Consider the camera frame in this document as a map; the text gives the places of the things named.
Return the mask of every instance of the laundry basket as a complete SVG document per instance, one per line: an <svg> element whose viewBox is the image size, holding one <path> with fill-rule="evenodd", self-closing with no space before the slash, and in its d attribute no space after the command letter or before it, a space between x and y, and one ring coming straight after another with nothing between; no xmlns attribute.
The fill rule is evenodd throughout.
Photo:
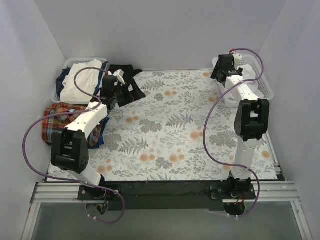
<svg viewBox="0 0 320 240"><path fill-rule="evenodd" d="M74 64L83 64L83 63L88 63L91 62L93 60L98 60L100 62L105 63L107 62L107 59L105 58L97 58L97 57L85 57L85 58L70 58L68 59L65 64L63 65L63 69L66 68L72 68L72 66ZM57 95L57 90L56 90L56 85L54 85L54 88L51 92L51 102L58 104L60 103L60 97ZM84 104L88 104L87 101L66 101L66 104L78 104L78 105L84 105Z"/></svg>
<svg viewBox="0 0 320 240"><path fill-rule="evenodd" d="M217 61L218 61L218 57L215 57L212 60L213 67L216 66ZM261 69L257 59L254 56L248 55L248 54L243 54L242 59L239 63L239 66L241 66L241 65L250 65L252 67L253 71L255 72L255 75L257 77L260 76L262 69ZM258 83L258 90L264 95L265 99L271 100L274 98L274 92L272 91L272 89L267 81L267 78L264 74L262 75L262 77L259 80L257 80L257 83ZM220 87L220 90L222 93L225 93L225 91L227 91L227 89L224 88L224 86L221 83L219 83L219 87ZM228 108L237 108L239 105L234 99L228 98L227 96L224 96L223 100L224 100L225 106Z"/></svg>

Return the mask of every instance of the floral tablecloth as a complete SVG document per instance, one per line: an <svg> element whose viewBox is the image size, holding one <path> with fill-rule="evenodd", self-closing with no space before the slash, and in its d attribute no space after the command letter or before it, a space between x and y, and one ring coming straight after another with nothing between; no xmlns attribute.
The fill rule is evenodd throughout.
<svg viewBox="0 0 320 240"><path fill-rule="evenodd" d="M146 98L110 113L105 145L89 150L89 163L107 181L225 180L230 167L213 162L202 141L207 114L221 95L210 75L205 70L138 74L135 80ZM236 155L236 112L220 102L206 133L209 151L226 163ZM277 179L273 159L263 138L252 163L260 179ZM48 173L73 178L52 165Z"/></svg>

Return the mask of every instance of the plaid shirt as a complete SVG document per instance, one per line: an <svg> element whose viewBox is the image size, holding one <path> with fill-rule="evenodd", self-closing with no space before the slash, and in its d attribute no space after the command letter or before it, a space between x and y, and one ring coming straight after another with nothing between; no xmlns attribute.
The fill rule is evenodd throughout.
<svg viewBox="0 0 320 240"><path fill-rule="evenodd" d="M66 113L69 111L83 111L87 107L82 105L74 105L67 103L53 103L51 108L46 108L44 111L44 116ZM42 124L42 139L47 143L52 143L52 133L55 128L65 128L67 125L72 123L80 114L72 114L72 115L62 115L49 117L43 120ZM103 126L104 120L100 122L98 126L96 126L93 131L90 133L87 138L87 145L93 147L97 144L100 136L100 132Z"/></svg>

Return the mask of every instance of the light gray wall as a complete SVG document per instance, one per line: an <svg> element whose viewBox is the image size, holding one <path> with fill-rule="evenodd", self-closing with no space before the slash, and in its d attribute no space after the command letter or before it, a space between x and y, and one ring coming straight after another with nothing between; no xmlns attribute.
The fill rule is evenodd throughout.
<svg viewBox="0 0 320 240"><path fill-rule="evenodd" d="M66 59L143 70L212 68L232 48L260 50L286 0L35 0Z"/></svg>
<svg viewBox="0 0 320 240"><path fill-rule="evenodd" d="M36 181L24 162L22 139L50 102L65 58L33 0L0 0L0 239L22 236ZM33 165L46 172L50 149L41 125L27 140Z"/></svg>
<svg viewBox="0 0 320 240"><path fill-rule="evenodd" d="M274 91L271 139L314 239L320 239L319 9L317 0L288 0L260 51Z"/></svg>

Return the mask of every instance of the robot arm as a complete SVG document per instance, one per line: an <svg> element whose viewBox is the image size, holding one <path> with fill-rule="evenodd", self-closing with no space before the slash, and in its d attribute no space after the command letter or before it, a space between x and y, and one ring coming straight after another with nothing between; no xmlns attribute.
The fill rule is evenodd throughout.
<svg viewBox="0 0 320 240"><path fill-rule="evenodd" d="M82 113L65 128L55 128L53 130L52 165L68 171L84 183L98 186L104 182L104 178L88 164L87 138L90 133L100 124L100 121L107 117L108 112L114 109L116 104L123 107L146 97L134 79L130 83L126 83L123 75L124 72L121 69L113 75L106 75L102 79L100 93L102 104L91 110L98 102L90 102L87 107L90 111Z"/></svg>
<svg viewBox="0 0 320 240"><path fill-rule="evenodd" d="M92 109L97 104L97 102L90 102L87 109ZM69 172L82 182L99 185L101 175L88 164L87 138L107 115L107 105L101 104L95 110L82 113L65 128L54 129L51 150L52 165Z"/></svg>
<svg viewBox="0 0 320 240"><path fill-rule="evenodd" d="M217 79L226 89L242 82L242 69L237 69L241 58L242 55L236 52L219 55L211 78ZM234 164L250 168L257 143L268 129L270 103L267 99L259 99L246 84L233 88L231 94L239 104L234 121L234 130L238 136ZM248 192L251 173L242 167L232 167L227 183L227 189L232 194Z"/></svg>

